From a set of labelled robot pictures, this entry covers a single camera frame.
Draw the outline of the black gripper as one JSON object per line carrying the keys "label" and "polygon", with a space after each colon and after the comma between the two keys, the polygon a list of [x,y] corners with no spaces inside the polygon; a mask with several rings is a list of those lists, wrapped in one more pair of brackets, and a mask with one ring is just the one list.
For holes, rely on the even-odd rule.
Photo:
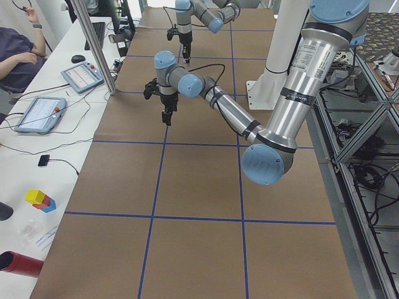
{"label": "black gripper", "polygon": [[173,116],[173,112],[177,111],[178,92],[169,95],[161,94],[160,100],[165,107],[165,109],[161,113],[162,122],[166,126],[171,126],[171,118]]}
{"label": "black gripper", "polygon": [[192,32],[179,33],[180,43],[183,44],[182,56],[185,60],[190,60],[190,46],[192,43]]}

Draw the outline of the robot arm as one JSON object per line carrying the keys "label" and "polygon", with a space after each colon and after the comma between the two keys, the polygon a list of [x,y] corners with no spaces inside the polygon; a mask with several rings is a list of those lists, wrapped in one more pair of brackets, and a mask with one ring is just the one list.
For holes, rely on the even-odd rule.
{"label": "robot arm", "polygon": [[164,50],[154,57],[156,79],[145,97],[158,95],[169,124],[179,95],[202,97],[239,136],[249,142],[241,161],[254,183],[278,182],[292,166],[296,136],[340,50],[364,42],[368,1],[282,1],[266,60],[254,84],[272,115],[262,126],[237,104],[217,81],[186,70]]}
{"label": "robot arm", "polygon": [[204,1],[175,1],[176,24],[168,30],[167,39],[178,36],[183,46],[185,63],[190,62],[193,41],[191,17],[195,16],[212,33],[217,33],[227,22],[235,20],[241,12],[240,1],[213,1],[219,9],[212,11]]}

